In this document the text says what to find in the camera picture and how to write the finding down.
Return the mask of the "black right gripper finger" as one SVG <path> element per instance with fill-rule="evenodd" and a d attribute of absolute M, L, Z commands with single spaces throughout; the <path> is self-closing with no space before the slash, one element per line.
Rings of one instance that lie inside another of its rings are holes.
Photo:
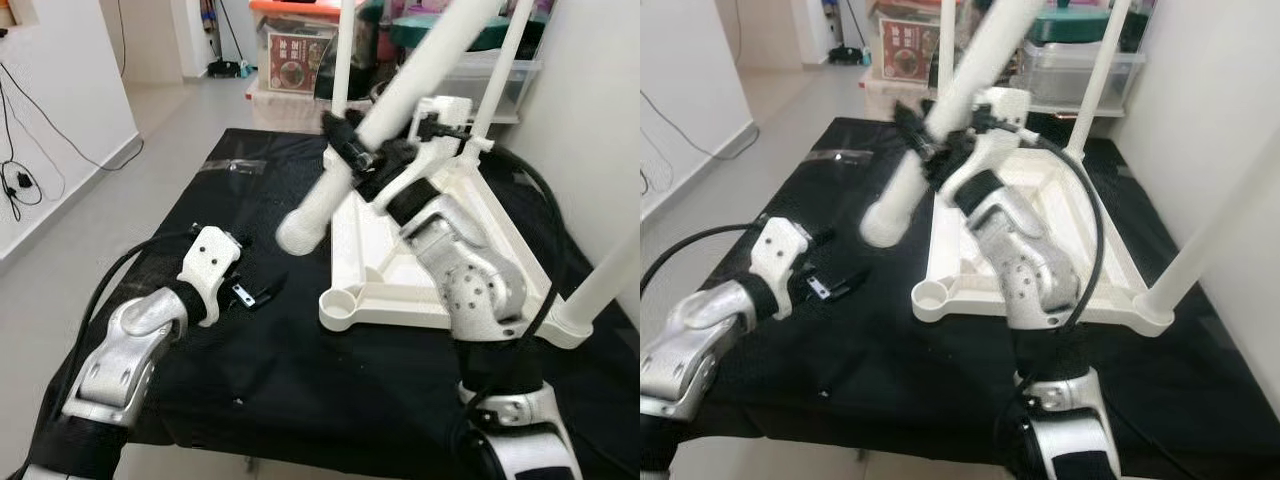
<path fill-rule="evenodd" d="M 893 104 L 893 127 L 922 161 L 932 160 L 943 146 L 928 131 L 925 119 L 904 102 Z"/>
<path fill-rule="evenodd" d="M 375 152 L 362 143 L 348 119 L 325 111 L 321 115 L 321 127 L 329 146 L 352 172 L 370 172 L 375 168 Z"/>

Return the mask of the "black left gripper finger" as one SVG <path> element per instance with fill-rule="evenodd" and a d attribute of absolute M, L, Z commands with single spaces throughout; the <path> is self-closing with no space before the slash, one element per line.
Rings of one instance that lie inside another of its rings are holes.
<path fill-rule="evenodd" d="M 257 293 L 252 293 L 243 284 L 238 284 L 238 301 L 247 311 L 256 311 L 274 300 L 284 284 L 285 280 L 274 280 Z"/>
<path fill-rule="evenodd" d="M 831 303 L 859 289 L 869 276 L 868 270 L 856 270 L 845 276 L 814 275 L 814 297 L 820 302 Z"/>

